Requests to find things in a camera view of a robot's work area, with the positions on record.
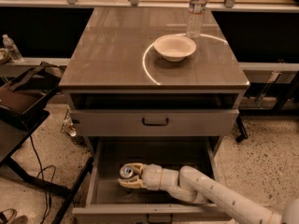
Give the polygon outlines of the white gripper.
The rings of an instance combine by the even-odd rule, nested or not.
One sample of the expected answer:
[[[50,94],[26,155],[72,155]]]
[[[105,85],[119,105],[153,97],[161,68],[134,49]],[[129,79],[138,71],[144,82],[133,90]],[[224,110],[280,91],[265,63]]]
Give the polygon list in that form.
[[[127,163],[133,168],[137,174],[128,179],[118,179],[122,187],[128,189],[148,189],[158,190],[160,188],[161,176],[163,168],[156,164],[145,165],[143,163]]]

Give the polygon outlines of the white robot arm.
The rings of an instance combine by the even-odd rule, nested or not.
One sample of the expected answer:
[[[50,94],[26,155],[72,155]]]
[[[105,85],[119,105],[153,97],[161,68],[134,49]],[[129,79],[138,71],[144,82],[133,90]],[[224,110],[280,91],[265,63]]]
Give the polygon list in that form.
[[[201,193],[239,224],[299,224],[299,200],[287,205],[280,215],[228,189],[191,166],[179,171],[156,164],[127,163],[118,182],[129,189],[163,190],[171,197],[193,203]]]

